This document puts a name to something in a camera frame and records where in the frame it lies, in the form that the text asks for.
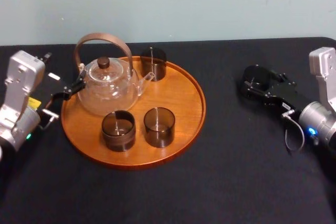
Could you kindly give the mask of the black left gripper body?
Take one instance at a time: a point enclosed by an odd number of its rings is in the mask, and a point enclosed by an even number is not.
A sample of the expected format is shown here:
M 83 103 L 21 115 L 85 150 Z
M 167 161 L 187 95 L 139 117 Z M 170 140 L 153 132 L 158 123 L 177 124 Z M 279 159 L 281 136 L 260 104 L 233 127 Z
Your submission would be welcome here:
M 39 118 L 36 129 L 45 131 L 60 118 L 60 113 L 53 111 L 52 106 L 57 101 L 51 100 L 51 85 L 55 80 L 63 79 L 50 71 L 45 71 L 41 83 L 28 98 L 28 107 L 33 109 Z

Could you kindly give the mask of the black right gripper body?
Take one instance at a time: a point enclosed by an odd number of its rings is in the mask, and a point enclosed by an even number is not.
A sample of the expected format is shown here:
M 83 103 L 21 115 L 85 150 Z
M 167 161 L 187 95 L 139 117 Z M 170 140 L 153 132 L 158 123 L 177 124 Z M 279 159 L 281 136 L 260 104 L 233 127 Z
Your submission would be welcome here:
M 264 104 L 283 114 L 294 110 L 292 116 L 298 119 L 302 112 L 302 96 L 289 82 L 276 82 L 266 93 Z

